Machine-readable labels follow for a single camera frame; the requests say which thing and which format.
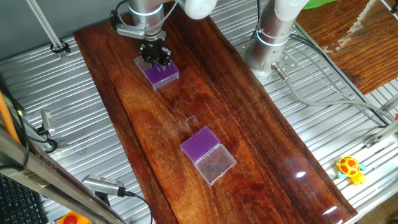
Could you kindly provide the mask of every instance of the clear plastic box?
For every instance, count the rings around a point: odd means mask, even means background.
[[[173,62],[169,66],[163,67],[159,64],[150,67],[148,63],[140,56],[134,59],[139,70],[145,75],[154,90],[180,78],[180,72]]]
[[[181,149],[210,185],[236,163],[220,140],[207,127],[182,143]]]

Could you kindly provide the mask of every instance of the metal grating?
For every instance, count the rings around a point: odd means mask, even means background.
[[[256,1],[220,0],[211,18],[233,45],[242,47],[241,43],[250,39],[257,23]],[[76,42],[73,37],[65,41],[72,49],[66,61],[60,61],[46,46],[0,62],[0,73],[14,96],[25,106],[26,118],[33,125],[41,123],[40,110],[52,112],[57,126],[54,138],[68,143],[67,149],[53,153],[52,157],[66,170],[78,180],[88,174],[118,179],[133,192],[140,192]],[[314,50],[293,40],[289,40],[287,46],[284,58],[287,57],[289,63],[286,69],[293,86],[306,99],[342,100],[345,96],[340,93],[351,99],[363,98],[342,73],[332,69]],[[389,92],[379,89],[380,93],[371,93],[368,98],[375,105],[375,100],[384,103],[390,97],[386,93],[396,93],[390,87]],[[362,143],[380,130],[377,122],[355,106],[303,105],[292,96],[284,82],[274,77],[269,77],[264,88],[336,186],[358,210],[356,218],[398,191],[393,184],[398,177],[396,143],[389,139],[370,149]],[[365,185],[355,186],[348,179],[336,178],[335,162],[340,154],[351,154],[367,165]],[[138,199],[113,197],[110,202],[122,217],[136,223],[149,223],[149,210]],[[68,211],[51,200],[44,200],[44,206],[50,220]]]
[[[130,163],[93,83],[73,37],[69,59],[61,61],[48,46],[0,62],[0,73],[11,93],[25,107],[25,117],[41,125],[40,110],[50,110],[56,125],[55,140],[65,141],[52,157],[78,180],[93,174],[118,179],[142,195]],[[138,198],[109,197],[112,208],[123,218],[149,223],[149,209]],[[69,210],[43,198],[49,220]]]

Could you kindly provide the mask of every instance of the dark wooden table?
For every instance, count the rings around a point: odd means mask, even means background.
[[[297,21],[362,93],[398,77],[398,21],[380,0],[339,0]]]
[[[356,215],[209,17],[193,21],[178,7],[164,30],[180,78],[157,91],[134,64],[139,40],[108,22],[75,33],[156,223],[328,224]],[[205,126],[237,161],[213,186],[180,149]]]

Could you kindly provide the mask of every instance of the wooden board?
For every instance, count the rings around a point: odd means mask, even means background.
[[[339,0],[297,21],[363,94],[398,77],[398,21],[380,0]]]
[[[356,214],[210,18],[178,7],[164,30],[180,79],[157,91],[134,64],[139,40],[107,22],[75,33],[156,223],[326,224]],[[213,186],[180,149],[205,126],[237,160]]]

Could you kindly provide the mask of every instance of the black keyboard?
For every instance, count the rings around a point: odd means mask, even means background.
[[[47,223],[39,195],[30,188],[0,174],[0,223]]]

